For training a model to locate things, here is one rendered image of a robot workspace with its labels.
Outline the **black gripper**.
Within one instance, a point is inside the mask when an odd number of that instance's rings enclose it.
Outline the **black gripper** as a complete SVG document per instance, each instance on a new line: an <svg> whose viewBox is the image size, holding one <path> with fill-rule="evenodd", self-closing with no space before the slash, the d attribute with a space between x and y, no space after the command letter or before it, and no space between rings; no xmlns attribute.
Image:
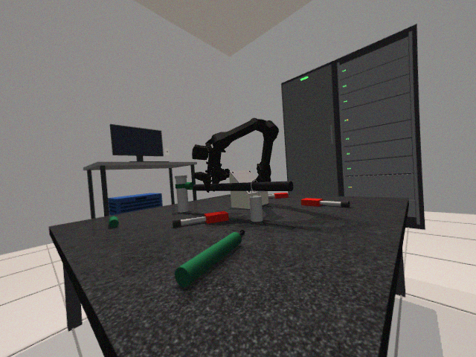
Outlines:
<svg viewBox="0 0 476 357"><path fill-rule="evenodd" d="M222 164L220 164L220 161L218 162L218 161L209 161L209 160L208 162L206 162L206 164L208 165L208 170L205 171L206 173L196 172L194 173L194 178L200 181L203 181L206 191L209 193L210 183L212 182L212 184L218 184L220 182L220 180L216 176L211 176L212 169L215 166L217 167L219 167L219 165L222 166ZM211 177L212 177L212 180L211 180Z"/></svg>

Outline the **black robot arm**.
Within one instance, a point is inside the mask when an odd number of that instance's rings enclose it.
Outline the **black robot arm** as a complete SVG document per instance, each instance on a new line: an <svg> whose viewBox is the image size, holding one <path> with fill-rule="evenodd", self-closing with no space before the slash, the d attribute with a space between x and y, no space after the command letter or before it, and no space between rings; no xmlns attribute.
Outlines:
<svg viewBox="0 0 476 357"><path fill-rule="evenodd" d="M206 146L200 146L195 144L195 147L192 151L192 157L193 159L198 160L207 160L208 158L209 161L219 162L221 159L221 153L226 152L224 149L228 147L231 142L235 141L238 138L241 138L244 135L247 135L250 132L253 132L254 130L261 132L264 138L262 159L261 162L257 164L258 177L256 178L256 180L257 182L271 181L271 151L273 142L277 138L279 129L270 120L266 121L252 118L250 121L228 132L216 133L209 141L205 143ZM211 144L213 144L213 148ZM219 165L219 167L213 167L211 172L211 175L216 176L220 181L226 180L229 174L230 170L222 169L221 165Z"/></svg>

